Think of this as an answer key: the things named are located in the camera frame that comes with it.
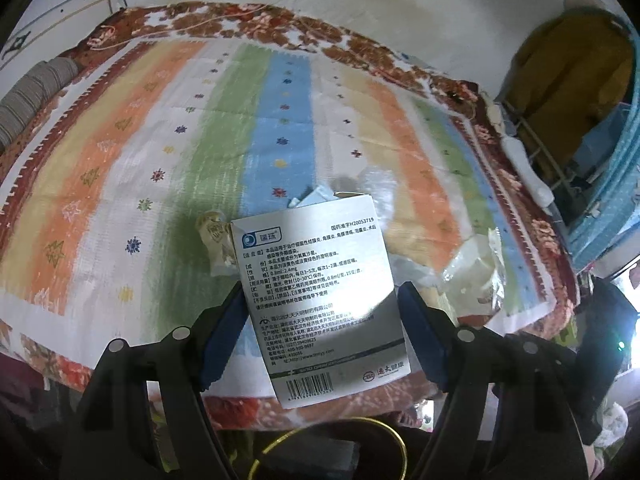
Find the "cream snack wrapper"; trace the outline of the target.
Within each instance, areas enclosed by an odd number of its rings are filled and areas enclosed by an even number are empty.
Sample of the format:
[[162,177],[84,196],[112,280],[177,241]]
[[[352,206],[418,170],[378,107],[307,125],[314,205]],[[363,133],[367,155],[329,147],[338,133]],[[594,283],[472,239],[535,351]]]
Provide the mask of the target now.
[[506,264],[497,228],[466,240],[442,271],[440,296],[457,318],[493,316],[506,298]]

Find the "clear plastic bag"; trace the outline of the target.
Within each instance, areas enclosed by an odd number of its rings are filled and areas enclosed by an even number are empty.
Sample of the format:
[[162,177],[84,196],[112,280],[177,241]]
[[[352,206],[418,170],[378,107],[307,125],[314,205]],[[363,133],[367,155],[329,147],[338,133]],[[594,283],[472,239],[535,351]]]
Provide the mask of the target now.
[[392,170],[368,167],[357,178],[357,190],[372,197],[390,260],[394,283],[442,288],[442,277],[430,256],[426,231],[405,185]]

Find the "white medicine box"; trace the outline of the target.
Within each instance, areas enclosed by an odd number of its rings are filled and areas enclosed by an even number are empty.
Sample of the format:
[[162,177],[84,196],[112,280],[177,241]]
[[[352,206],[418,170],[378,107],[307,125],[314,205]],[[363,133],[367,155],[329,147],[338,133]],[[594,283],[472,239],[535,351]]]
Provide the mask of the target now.
[[246,303],[274,393],[302,408],[410,372],[371,196],[231,223]]

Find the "light blue face mask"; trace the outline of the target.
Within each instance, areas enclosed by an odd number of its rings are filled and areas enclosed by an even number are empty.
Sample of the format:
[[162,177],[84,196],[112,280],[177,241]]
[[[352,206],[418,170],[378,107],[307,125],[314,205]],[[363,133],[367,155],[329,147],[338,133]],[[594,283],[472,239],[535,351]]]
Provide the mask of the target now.
[[336,200],[336,196],[332,188],[329,188],[328,186],[322,184],[318,185],[303,198],[292,198],[292,200],[288,203],[288,208],[307,207],[311,205],[332,202],[332,200]]

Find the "striped colourful bed mat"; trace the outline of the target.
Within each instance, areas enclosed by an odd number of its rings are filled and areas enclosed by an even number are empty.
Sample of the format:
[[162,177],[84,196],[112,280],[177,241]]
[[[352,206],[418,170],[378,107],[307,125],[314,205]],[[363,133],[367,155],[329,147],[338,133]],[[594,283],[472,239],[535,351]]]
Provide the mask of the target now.
[[575,304],[565,252],[484,99],[450,96],[243,40],[126,47],[68,88],[2,182],[2,344],[81,387],[110,339],[160,338],[226,292],[198,216],[358,191],[372,166],[405,185],[437,271],[497,228],[504,324],[556,334]]

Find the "blue patterned cloth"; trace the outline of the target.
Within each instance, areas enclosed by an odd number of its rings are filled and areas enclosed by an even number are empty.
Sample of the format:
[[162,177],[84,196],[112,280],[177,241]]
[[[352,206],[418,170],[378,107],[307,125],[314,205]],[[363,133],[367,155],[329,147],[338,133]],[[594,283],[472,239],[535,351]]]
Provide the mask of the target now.
[[570,228],[568,247],[576,272],[605,252],[639,207],[639,34],[630,21],[615,17],[634,47],[631,103],[615,150],[591,195],[586,213]]

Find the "yellow hanging garment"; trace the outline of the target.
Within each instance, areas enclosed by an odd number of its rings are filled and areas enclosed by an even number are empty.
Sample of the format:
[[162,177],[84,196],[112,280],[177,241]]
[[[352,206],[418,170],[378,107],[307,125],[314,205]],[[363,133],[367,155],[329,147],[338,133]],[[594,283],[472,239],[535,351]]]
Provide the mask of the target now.
[[504,96],[565,166],[582,138],[626,98],[635,57],[629,27],[617,16],[568,11],[525,40]]

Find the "grey ribbed pillow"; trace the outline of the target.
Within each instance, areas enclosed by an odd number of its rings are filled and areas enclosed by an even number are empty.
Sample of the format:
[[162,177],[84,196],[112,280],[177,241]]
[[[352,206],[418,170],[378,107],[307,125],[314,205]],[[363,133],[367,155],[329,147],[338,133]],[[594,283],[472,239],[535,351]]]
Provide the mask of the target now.
[[80,72],[71,58],[39,62],[1,100],[1,151],[22,133],[37,113]]

